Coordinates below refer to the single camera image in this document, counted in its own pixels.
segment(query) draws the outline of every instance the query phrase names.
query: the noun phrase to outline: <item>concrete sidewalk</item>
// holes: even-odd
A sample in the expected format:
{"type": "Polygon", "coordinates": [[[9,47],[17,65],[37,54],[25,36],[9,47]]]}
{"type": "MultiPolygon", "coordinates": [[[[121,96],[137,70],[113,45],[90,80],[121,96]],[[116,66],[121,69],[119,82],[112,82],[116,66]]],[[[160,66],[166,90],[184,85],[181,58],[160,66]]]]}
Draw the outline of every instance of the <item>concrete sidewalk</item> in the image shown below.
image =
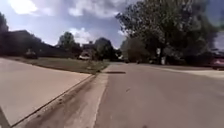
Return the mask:
{"type": "Polygon", "coordinates": [[[213,70],[211,67],[150,66],[150,68],[224,80],[224,71],[213,70]]]}
{"type": "Polygon", "coordinates": [[[0,59],[0,106],[13,125],[89,76],[0,59]]]}

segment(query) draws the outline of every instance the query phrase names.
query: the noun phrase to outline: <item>sky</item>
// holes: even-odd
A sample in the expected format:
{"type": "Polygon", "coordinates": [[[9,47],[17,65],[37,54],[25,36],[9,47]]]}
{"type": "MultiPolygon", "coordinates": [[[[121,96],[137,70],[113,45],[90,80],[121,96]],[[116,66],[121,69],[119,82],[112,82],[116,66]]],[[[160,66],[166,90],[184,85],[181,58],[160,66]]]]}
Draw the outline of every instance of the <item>sky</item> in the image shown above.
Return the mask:
{"type": "MultiPolygon", "coordinates": [[[[111,40],[119,48],[125,39],[115,15],[137,0],[0,0],[0,12],[9,29],[27,30],[44,42],[55,45],[66,31],[81,44],[99,37],[111,40]]],[[[218,24],[224,0],[211,0],[207,14],[218,24]]]]}

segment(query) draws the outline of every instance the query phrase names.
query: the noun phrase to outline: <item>lawn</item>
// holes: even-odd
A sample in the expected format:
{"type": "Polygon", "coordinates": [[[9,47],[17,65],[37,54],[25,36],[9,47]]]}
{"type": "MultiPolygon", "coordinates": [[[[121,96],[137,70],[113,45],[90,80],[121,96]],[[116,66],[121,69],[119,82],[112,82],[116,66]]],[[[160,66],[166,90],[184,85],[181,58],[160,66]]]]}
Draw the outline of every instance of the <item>lawn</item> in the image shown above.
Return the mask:
{"type": "Polygon", "coordinates": [[[75,59],[62,58],[39,58],[25,59],[22,57],[10,57],[8,59],[16,60],[40,67],[65,70],[71,72],[96,74],[108,66],[108,62],[101,61],[82,61],[75,59]]]}

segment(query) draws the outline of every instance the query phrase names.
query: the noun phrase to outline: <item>white cloud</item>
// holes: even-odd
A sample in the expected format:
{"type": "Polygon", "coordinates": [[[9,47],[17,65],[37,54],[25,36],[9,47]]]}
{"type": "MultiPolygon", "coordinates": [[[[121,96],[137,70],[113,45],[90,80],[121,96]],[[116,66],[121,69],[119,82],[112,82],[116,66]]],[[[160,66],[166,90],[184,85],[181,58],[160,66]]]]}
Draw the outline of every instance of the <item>white cloud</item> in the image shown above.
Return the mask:
{"type": "Polygon", "coordinates": [[[118,7],[120,4],[126,3],[128,2],[128,0],[111,0],[111,2],[118,7]]]}
{"type": "Polygon", "coordinates": [[[75,41],[81,44],[89,43],[89,41],[95,40],[95,38],[85,30],[85,28],[77,29],[77,28],[71,28],[69,30],[75,38],[75,41]]]}
{"type": "Polygon", "coordinates": [[[32,14],[38,10],[31,0],[8,0],[8,2],[17,14],[32,14]]]}
{"type": "Polygon", "coordinates": [[[37,12],[31,12],[31,13],[29,13],[29,15],[31,15],[31,16],[33,16],[33,17],[39,17],[39,16],[41,16],[39,13],[37,13],[37,12]]]}
{"type": "Polygon", "coordinates": [[[70,8],[68,10],[69,14],[75,16],[75,17],[78,17],[78,16],[82,16],[83,15],[83,12],[82,10],[79,10],[79,9],[76,9],[76,8],[70,8]]]}
{"type": "Polygon", "coordinates": [[[98,18],[111,18],[118,13],[115,7],[109,6],[112,4],[105,0],[74,0],[74,7],[68,11],[73,16],[82,16],[84,12],[88,12],[98,18]]]}
{"type": "Polygon", "coordinates": [[[53,11],[52,8],[44,8],[42,9],[42,12],[45,14],[45,15],[48,15],[48,16],[54,16],[55,15],[55,12],[53,11]]]}
{"type": "Polygon", "coordinates": [[[121,36],[127,36],[127,35],[128,35],[126,32],[123,32],[123,31],[121,31],[121,30],[118,30],[117,33],[118,33],[119,35],[121,35],[121,36]]]}

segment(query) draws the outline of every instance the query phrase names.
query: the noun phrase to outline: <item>driveway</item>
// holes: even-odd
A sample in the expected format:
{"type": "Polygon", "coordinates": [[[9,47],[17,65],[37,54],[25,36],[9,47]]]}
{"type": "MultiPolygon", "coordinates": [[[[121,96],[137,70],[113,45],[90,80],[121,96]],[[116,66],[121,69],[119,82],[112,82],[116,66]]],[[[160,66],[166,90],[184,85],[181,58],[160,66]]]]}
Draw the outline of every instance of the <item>driveway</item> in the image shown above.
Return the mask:
{"type": "Polygon", "coordinates": [[[224,81],[112,64],[95,128],[223,128],[224,81]]]}
{"type": "Polygon", "coordinates": [[[0,106],[13,125],[89,76],[0,59],[0,106]]]}

